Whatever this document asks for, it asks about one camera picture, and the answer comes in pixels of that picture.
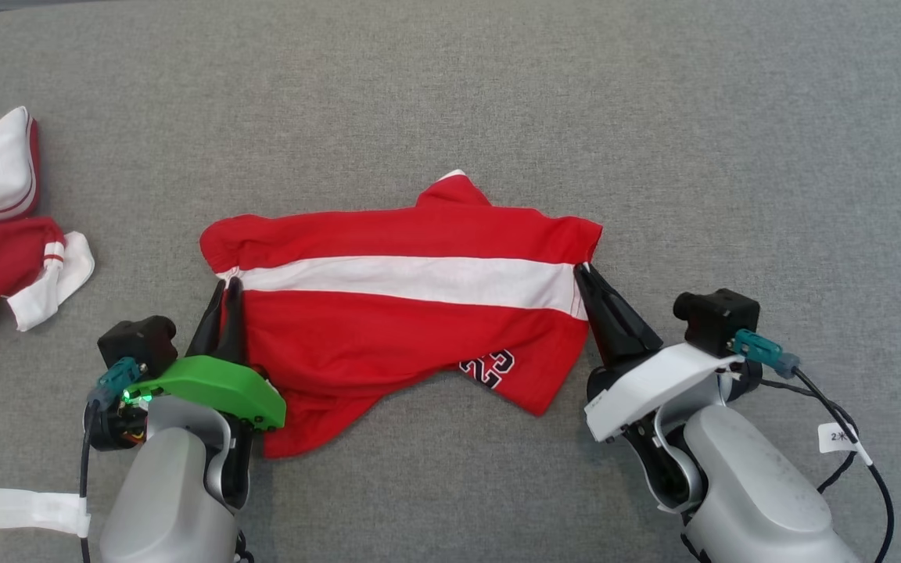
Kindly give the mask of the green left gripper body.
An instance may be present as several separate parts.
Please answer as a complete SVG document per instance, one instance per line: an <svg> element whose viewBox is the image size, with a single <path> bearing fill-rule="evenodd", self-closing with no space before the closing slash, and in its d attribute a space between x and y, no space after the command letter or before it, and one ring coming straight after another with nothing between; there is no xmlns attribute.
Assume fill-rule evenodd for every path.
<svg viewBox="0 0 901 563"><path fill-rule="evenodd" d="M211 356L183 357L160 377L139 380L123 392L123 403L137 406L175 396L211 407L251 424L257 431L285 427L285 399L257 371Z"/></svg>

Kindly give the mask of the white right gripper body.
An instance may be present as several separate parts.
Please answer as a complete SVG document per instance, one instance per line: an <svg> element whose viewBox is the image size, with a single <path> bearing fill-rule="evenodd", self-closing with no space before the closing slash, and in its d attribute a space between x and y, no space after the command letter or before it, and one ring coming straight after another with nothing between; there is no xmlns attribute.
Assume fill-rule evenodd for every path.
<svg viewBox="0 0 901 563"><path fill-rule="evenodd" d="M691 343L668 346L590 400L587 427L597 442L621 435L627 425L684 395L718 368L742 361L740 355L717 357Z"/></svg>

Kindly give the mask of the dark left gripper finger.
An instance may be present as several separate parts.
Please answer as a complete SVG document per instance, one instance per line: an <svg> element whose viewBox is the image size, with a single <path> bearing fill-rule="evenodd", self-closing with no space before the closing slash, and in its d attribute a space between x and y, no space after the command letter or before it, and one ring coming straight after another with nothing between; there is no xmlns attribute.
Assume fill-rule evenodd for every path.
<svg viewBox="0 0 901 563"><path fill-rule="evenodd" d="M215 285L214 292L201 316L196 331L187 346L186 356L210 355L214 352L221 338L221 304L226 281L221 279Z"/></svg>
<svg viewBox="0 0 901 563"><path fill-rule="evenodd" d="M243 285L240 278L228 279L221 298L221 335L216 357L246 366L246 327L244 327Z"/></svg>

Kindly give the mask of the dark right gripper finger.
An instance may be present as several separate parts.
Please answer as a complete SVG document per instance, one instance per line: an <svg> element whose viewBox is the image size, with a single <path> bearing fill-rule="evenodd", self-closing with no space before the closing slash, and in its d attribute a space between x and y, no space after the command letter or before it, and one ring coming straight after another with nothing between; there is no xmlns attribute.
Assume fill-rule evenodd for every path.
<svg viewBox="0 0 901 563"><path fill-rule="evenodd" d="M602 357L639 357L664 346L651 325L591 264L585 267L585 311Z"/></svg>
<svg viewBox="0 0 901 563"><path fill-rule="evenodd" d="M575 279L603 364L611 367L636 356L636 310L596 267L576 267Z"/></svg>

